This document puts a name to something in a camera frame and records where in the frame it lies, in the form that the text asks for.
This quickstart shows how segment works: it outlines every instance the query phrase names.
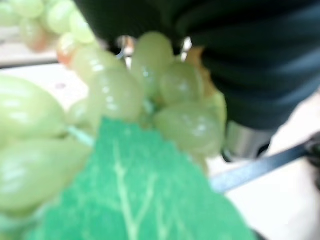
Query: artificial leaf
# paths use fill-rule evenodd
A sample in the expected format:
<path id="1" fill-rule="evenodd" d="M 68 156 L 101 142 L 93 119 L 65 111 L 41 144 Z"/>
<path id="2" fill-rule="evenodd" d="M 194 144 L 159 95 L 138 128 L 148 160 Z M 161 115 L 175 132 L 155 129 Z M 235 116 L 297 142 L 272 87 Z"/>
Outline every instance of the artificial leaf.
<path id="1" fill-rule="evenodd" d="M 28 240 L 253 240 L 232 204 L 155 131 L 104 119 L 92 158 Z"/>

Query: white surface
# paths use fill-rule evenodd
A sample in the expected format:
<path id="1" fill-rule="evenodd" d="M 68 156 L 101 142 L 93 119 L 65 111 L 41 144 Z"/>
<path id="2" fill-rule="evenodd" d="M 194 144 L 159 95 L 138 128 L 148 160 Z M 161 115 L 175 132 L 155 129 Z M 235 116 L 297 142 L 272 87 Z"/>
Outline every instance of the white surface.
<path id="1" fill-rule="evenodd" d="M 53 62 L 57 59 L 54 43 L 43 52 L 32 52 L 21 41 L 17 27 L 0 27 L 0 67 Z"/>
<path id="2" fill-rule="evenodd" d="M 274 136 L 268 155 L 307 140 L 320 131 L 320 94 L 301 103 Z M 209 162 L 212 175 L 230 165 L 221 158 Z M 306 159 L 285 165 L 226 194 L 250 226 L 268 240 L 320 240 L 320 192 L 316 169 Z"/>
<path id="3" fill-rule="evenodd" d="M 59 64 L 0 70 L 33 81 L 51 92 L 67 109 L 84 98 L 87 87 Z M 274 137 L 269 153 L 303 142 L 320 131 L 320 94 L 303 102 Z M 211 174 L 235 166 L 210 161 Z M 320 193 L 313 182 L 315 169 L 297 160 L 227 193 L 250 226 L 269 240 L 320 240 Z"/>
<path id="4" fill-rule="evenodd" d="M 65 108 L 88 94 L 87 86 L 72 71 L 61 64 L 1 69 L 8 74 L 31 81 L 50 92 Z"/>

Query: grape bunch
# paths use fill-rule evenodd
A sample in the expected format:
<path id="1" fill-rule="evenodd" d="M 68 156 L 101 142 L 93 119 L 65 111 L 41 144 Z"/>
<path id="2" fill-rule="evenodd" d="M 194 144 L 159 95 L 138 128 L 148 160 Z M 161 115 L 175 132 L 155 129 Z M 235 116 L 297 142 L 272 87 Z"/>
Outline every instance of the grape bunch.
<path id="1" fill-rule="evenodd" d="M 75 49 L 96 39 L 72 0 L 4 0 L 0 2 L 0 27 L 18 26 L 22 42 L 42 52 L 57 44 L 59 61 L 68 62 Z"/>
<path id="2" fill-rule="evenodd" d="M 62 63 L 87 84 L 89 94 L 71 108 L 69 123 L 93 135 L 102 117 L 155 129 L 206 172 L 206 159 L 222 148 L 226 104 L 202 66 L 201 52 L 192 48 L 183 61 L 158 32 L 136 41 L 131 64 L 96 45 L 77 48 Z"/>
<path id="3" fill-rule="evenodd" d="M 0 75 L 0 212 L 6 216 L 28 216 L 70 184 L 91 148 L 69 129 L 96 138 L 102 117 L 159 131 L 204 171 L 206 159 L 220 153 L 226 103 L 202 66 L 202 48 L 182 60 L 169 39 L 148 32 L 130 58 L 119 59 L 101 49 L 72 0 L 0 2 L 0 26 L 19 26 L 35 52 L 58 36 L 58 61 L 89 89 L 65 113 L 40 87 Z"/>

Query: grape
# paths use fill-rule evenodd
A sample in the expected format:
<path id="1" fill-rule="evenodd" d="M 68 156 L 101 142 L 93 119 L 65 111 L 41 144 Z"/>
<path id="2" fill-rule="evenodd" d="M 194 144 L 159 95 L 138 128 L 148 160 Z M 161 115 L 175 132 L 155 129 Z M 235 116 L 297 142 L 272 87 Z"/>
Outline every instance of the grape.
<path id="1" fill-rule="evenodd" d="M 67 114 L 67 122 L 77 127 L 83 127 L 88 123 L 87 100 L 82 99 L 76 102 Z"/>
<path id="2" fill-rule="evenodd" d="M 73 1 L 58 1 L 54 4 L 47 16 L 47 23 L 52 32 L 59 35 L 69 32 L 69 19 L 75 10 L 76 5 Z"/>
<path id="3" fill-rule="evenodd" d="M 44 11 L 42 0 L 9 0 L 15 12 L 24 18 L 35 19 Z"/>
<path id="4" fill-rule="evenodd" d="M 215 93 L 216 89 L 211 80 L 210 72 L 206 69 L 201 61 L 201 55 L 203 53 L 203 47 L 192 47 L 186 56 L 185 62 L 193 65 L 198 69 L 202 76 L 202 81 L 204 85 L 204 96 L 210 97 L 212 94 Z"/>
<path id="5" fill-rule="evenodd" d="M 70 17 L 70 28 L 74 37 L 83 44 L 92 43 L 95 35 L 85 18 L 79 11 L 74 12 Z"/>
<path id="6" fill-rule="evenodd" d="M 74 140 L 31 139 L 0 151 L 0 209 L 18 211 L 55 197 L 84 166 L 90 149 Z"/>
<path id="7" fill-rule="evenodd" d="M 96 74 L 106 69 L 123 68 L 126 66 L 115 55 L 94 46 L 79 49 L 71 61 L 71 68 L 79 78 L 89 84 Z"/>
<path id="8" fill-rule="evenodd" d="M 35 52 L 46 48 L 48 36 L 38 21 L 25 18 L 21 20 L 19 27 L 21 39 L 28 48 Z"/>
<path id="9" fill-rule="evenodd" d="M 144 100 L 142 111 L 139 115 L 138 124 L 143 129 L 152 129 L 154 127 L 153 124 L 153 116 L 155 113 L 155 106 L 149 100 Z"/>
<path id="10" fill-rule="evenodd" d="M 154 124 L 164 138 L 192 155 L 213 157 L 221 150 L 223 131 L 219 120 L 200 103 L 169 106 L 155 115 Z"/>
<path id="11" fill-rule="evenodd" d="M 143 91 L 125 68 L 101 72 L 89 88 L 88 116 L 97 129 L 102 116 L 136 121 L 143 107 Z"/>
<path id="12" fill-rule="evenodd" d="M 221 128 L 224 130 L 227 121 L 227 105 L 225 96 L 216 90 L 210 97 L 202 101 L 203 105 L 219 120 Z"/>
<path id="13" fill-rule="evenodd" d="M 167 105 L 198 101 L 204 95 L 204 85 L 198 70 L 184 62 L 175 62 L 162 75 L 160 92 Z"/>
<path id="14" fill-rule="evenodd" d="M 65 127 L 64 110 L 48 92 L 24 79 L 0 74 L 1 137 L 57 137 Z"/>
<path id="15" fill-rule="evenodd" d="M 59 38 L 56 45 L 58 61 L 68 66 L 72 57 L 81 46 L 82 45 L 74 38 L 72 33 L 65 33 Z"/>
<path id="16" fill-rule="evenodd" d="M 159 79 L 174 61 L 170 41 L 158 32 L 144 34 L 134 49 L 131 73 L 140 82 L 148 98 L 159 95 Z"/>
<path id="17" fill-rule="evenodd" d="M 0 2 L 0 27 L 11 27 L 18 25 L 20 17 L 7 2 Z"/>

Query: dark green cloth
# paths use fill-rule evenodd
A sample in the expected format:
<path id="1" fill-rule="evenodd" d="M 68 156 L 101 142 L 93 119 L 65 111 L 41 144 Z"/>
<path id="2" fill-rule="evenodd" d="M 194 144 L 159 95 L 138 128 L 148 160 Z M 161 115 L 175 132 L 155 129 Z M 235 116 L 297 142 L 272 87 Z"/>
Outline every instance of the dark green cloth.
<path id="1" fill-rule="evenodd" d="M 228 118 L 277 129 L 320 85 L 320 0 L 76 0 L 99 38 L 160 31 L 205 46 Z"/>

